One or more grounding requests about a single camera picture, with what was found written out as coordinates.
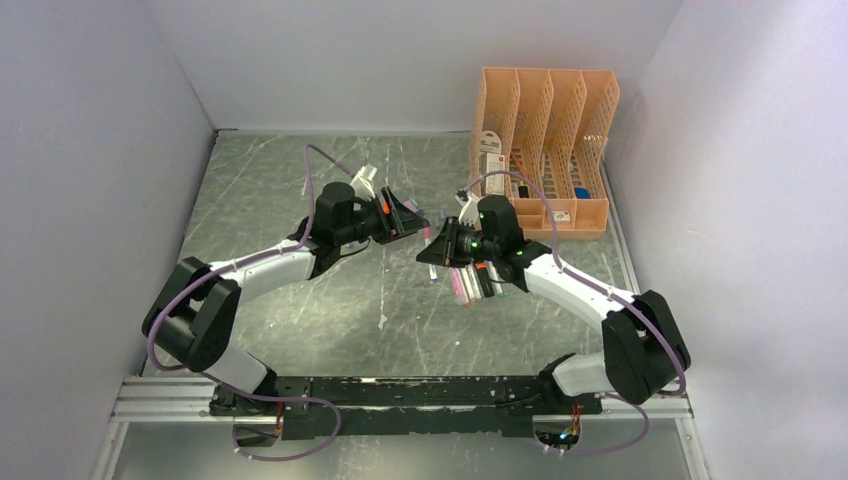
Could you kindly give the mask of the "purple highlighter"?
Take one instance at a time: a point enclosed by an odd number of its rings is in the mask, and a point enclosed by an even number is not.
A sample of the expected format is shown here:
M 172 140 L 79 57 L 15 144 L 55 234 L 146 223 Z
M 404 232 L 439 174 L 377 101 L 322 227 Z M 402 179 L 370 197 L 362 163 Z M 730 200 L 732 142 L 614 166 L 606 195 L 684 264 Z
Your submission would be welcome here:
M 459 271 L 455 268 L 448 269 L 448 277 L 450 278 L 452 288 L 455 295 L 455 300 L 458 305 L 467 306 L 468 299 L 466 296 L 465 287 Z

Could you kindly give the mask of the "black orange highlighter body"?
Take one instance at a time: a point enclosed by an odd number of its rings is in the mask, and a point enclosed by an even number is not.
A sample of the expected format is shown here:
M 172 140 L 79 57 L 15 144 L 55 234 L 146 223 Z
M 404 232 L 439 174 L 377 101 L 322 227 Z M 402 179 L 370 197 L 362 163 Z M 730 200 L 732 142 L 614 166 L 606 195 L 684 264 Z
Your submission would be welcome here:
M 482 297 L 493 297 L 495 290 L 487 266 L 483 262 L 479 262 L 475 264 L 474 269 Z

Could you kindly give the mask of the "teal capped white marker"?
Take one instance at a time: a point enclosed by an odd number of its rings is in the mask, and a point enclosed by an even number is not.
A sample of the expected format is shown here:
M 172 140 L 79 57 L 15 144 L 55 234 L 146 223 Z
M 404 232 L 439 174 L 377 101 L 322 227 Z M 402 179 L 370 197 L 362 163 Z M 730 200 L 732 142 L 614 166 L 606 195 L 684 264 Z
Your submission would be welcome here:
M 502 280 L 499 277 L 496 268 L 491 262 L 486 262 L 486 268 L 490 277 L 490 283 L 492 285 L 494 294 L 498 297 L 503 297 L 504 292 L 502 289 Z

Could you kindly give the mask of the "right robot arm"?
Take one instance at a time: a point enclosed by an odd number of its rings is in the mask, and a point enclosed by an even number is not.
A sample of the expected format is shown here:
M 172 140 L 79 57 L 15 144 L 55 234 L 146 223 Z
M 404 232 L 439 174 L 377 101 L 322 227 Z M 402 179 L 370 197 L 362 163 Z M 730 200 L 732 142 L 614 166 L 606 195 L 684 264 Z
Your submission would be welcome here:
M 419 263 L 456 268 L 493 266 L 498 280 L 546 298 L 574 313 L 602 337 L 602 350 L 566 355 L 541 373 L 542 406 L 562 414 L 579 395 L 616 394 L 642 404 L 656 394 L 686 389 L 691 356 L 667 300 L 658 292 L 633 293 L 568 265 L 549 245 L 526 237 L 513 203 L 502 195 L 468 200 L 459 216 L 417 256 Z

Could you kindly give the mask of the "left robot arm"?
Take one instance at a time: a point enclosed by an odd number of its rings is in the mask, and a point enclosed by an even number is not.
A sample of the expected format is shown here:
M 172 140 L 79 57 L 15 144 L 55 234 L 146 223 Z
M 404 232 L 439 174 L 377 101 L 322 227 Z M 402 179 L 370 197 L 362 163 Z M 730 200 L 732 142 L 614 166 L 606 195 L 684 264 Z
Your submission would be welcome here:
M 242 258 L 174 267 L 142 323 L 148 353 L 163 350 L 182 367 L 237 389 L 237 403 L 261 416 L 277 400 L 277 375 L 231 340 L 238 309 L 282 286 L 313 280 L 352 243 L 385 245 L 429 225 L 384 187 L 372 198 L 348 183 L 325 185 L 311 213 L 279 244 Z

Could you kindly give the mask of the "green capped orange marker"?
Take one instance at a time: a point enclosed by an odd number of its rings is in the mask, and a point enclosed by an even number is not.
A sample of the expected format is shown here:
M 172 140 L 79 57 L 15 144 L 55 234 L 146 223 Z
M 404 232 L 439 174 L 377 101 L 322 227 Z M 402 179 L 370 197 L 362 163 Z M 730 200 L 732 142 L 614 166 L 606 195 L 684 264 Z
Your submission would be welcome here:
M 461 282 L 462 282 L 462 285 L 463 285 L 465 296 L 467 297 L 467 300 L 465 301 L 465 303 L 466 303 L 467 306 L 469 306 L 471 304 L 471 302 L 474 300 L 473 289 L 472 289 L 471 285 L 469 284 L 467 272 L 463 268 L 459 268 L 458 272 L 459 272 L 459 275 L 460 275 L 460 278 L 461 278 Z

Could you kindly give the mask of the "blue capped white marker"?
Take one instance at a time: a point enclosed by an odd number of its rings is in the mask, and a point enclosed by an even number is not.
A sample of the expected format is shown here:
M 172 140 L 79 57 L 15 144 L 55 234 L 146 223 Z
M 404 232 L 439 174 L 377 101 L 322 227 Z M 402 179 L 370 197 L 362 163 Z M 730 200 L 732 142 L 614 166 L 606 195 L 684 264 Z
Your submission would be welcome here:
M 471 265 L 466 266 L 465 272 L 466 276 L 468 277 L 470 295 L 473 297 L 473 301 L 477 302 L 480 300 L 480 295 L 478 293 L 473 267 Z

